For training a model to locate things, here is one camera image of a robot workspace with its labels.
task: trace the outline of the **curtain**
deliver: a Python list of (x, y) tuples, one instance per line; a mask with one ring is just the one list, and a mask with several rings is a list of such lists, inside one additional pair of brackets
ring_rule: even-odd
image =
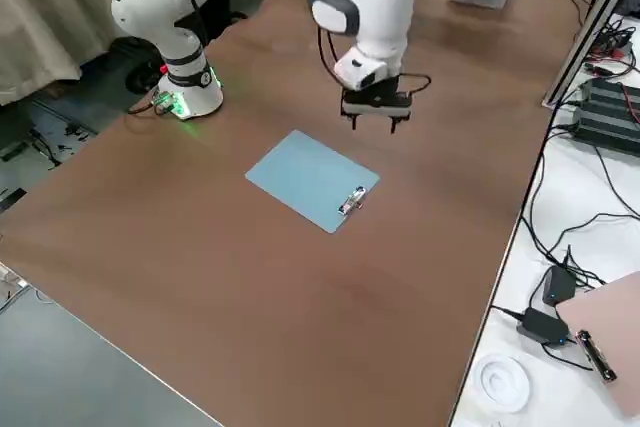
[(79, 79), (117, 35), (111, 0), (0, 0), (0, 105)]

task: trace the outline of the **black power adapter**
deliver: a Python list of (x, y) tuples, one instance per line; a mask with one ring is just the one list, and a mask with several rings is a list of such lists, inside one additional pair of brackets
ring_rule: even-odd
[(569, 337), (569, 327), (562, 320), (528, 307), (520, 314), (516, 330), (540, 344), (564, 345)]
[(560, 302), (572, 299), (576, 294), (576, 279), (558, 265), (551, 267), (544, 282), (542, 301), (555, 307)]

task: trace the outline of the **white robot link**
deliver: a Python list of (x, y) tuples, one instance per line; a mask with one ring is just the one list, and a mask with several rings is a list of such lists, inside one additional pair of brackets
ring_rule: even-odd
[(411, 116), (411, 94), (398, 92), (398, 84), (414, 0), (307, 1), (321, 29), (356, 38), (333, 68), (344, 87), (342, 115), (354, 129), (360, 114), (388, 116), (393, 133)]
[(180, 119), (210, 114), (222, 104), (222, 90), (198, 36), (175, 27), (206, 0), (113, 0), (111, 13), (128, 34), (148, 40), (160, 51), (167, 72), (153, 103)]

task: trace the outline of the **wooden tabletop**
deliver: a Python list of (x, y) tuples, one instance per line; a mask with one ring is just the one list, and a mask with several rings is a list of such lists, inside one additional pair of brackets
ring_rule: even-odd
[[(0, 259), (227, 427), (443, 426), (576, 28), (569, 0), (416, 0), (433, 84), (391, 136), (339, 116), (305, 0), (266, 0), (208, 48), (218, 113), (118, 119)], [(294, 129), (380, 175), (334, 235), (244, 178)]]

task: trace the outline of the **black electronic device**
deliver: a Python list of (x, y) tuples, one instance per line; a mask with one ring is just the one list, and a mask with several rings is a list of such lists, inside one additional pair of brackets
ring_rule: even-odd
[(582, 97), (573, 113), (574, 139), (640, 155), (640, 89), (593, 79), (582, 86)]
[(552, 266), (544, 282), (542, 301), (555, 307), (560, 302), (572, 299), (575, 294), (575, 278), (559, 265)]
[(562, 320), (528, 307), (516, 330), (540, 344), (564, 345), (569, 336), (569, 327)]

